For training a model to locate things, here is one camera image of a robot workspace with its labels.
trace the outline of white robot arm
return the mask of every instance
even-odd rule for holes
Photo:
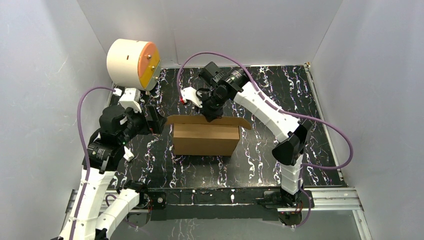
[[[54,239],[109,239],[131,209],[148,205],[149,198],[145,197],[147,186],[129,181],[118,198],[99,216],[106,190],[115,175],[118,163],[122,158],[126,161],[134,158],[125,144],[136,135],[162,133],[167,121],[152,105],[147,106],[149,115],[145,116],[137,102],[139,97],[140,90],[126,88],[119,99],[120,105],[108,106],[103,110],[99,119],[100,128],[93,133],[88,143],[90,167],[84,162],[75,201],[77,204],[72,207],[71,217],[66,220],[59,238]]]
[[[272,153],[281,169],[282,194],[288,196],[289,206],[296,204],[303,184],[300,174],[303,150],[309,140],[312,124],[309,121],[299,122],[293,116],[279,113],[281,107],[265,96],[276,109],[270,107],[259,96],[260,91],[255,90],[241,68],[226,73],[210,62],[200,72],[199,77],[205,80],[211,89],[184,88],[181,90],[182,102],[192,102],[210,122],[222,116],[224,103],[232,99],[263,122],[280,143]]]

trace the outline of cardboard box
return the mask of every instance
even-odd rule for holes
[[[203,115],[172,115],[175,155],[231,156],[240,140],[240,129],[252,126],[241,117],[225,116],[211,122]]]

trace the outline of white backdrop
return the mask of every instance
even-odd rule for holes
[[[155,42],[162,66],[200,51],[245,65],[312,61],[342,0],[78,0],[103,49],[118,38]],[[197,57],[191,66],[234,65]]]
[[[424,2],[345,0],[312,62],[375,240],[423,239]],[[331,134],[339,162],[345,142]]]
[[[0,239],[52,239],[81,177],[79,98],[112,85],[78,3],[0,0],[0,79]],[[108,96],[96,90],[84,102],[86,138]]]

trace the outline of cylindrical object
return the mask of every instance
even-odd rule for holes
[[[110,46],[106,65],[116,85],[150,91],[158,82],[161,57],[153,42],[118,39]]]

